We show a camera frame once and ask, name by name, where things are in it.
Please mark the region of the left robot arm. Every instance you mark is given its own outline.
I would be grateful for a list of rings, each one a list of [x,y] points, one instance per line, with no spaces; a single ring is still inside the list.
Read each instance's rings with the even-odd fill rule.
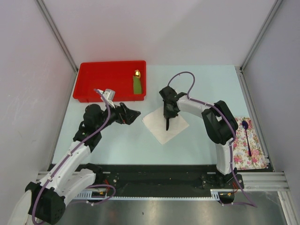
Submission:
[[[96,165],[88,164],[76,176],[72,174],[98,145],[102,129],[114,122],[131,125],[140,114],[140,111],[129,109],[124,103],[107,104],[105,110],[97,104],[85,108],[83,121],[64,157],[39,182],[30,182],[26,187],[32,194],[28,214],[33,224],[56,224],[81,191],[103,184],[101,168]]]

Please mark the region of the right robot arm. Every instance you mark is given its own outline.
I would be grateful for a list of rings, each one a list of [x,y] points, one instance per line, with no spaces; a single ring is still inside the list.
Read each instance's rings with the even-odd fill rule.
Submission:
[[[160,92],[163,100],[163,115],[166,119],[166,130],[169,129],[170,119],[178,116],[179,112],[187,112],[203,119],[208,137],[215,143],[217,153],[216,182],[221,188],[227,188],[233,183],[230,174],[234,170],[232,143],[236,137],[238,124],[227,104],[220,100],[215,104],[204,103],[189,98],[184,92],[177,93],[170,86]]]

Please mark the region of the white paper napkin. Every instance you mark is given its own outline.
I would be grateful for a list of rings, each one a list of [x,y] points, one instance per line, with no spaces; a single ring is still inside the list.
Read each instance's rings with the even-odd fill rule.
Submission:
[[[179,115],[176,118],[170,119],[169,129],[166,130],[166,119],[163,116],[163,107],[143,117],[142,122],[161,145],[167,143],[189,127],[189,124]]]

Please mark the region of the black plastic knife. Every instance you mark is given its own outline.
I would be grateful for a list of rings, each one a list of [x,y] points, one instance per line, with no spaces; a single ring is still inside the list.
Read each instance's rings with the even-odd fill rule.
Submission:
[[[167,119],[166,119],[166,131],[169,130],[169,126],[170,126],[170,119],[167,118]]]

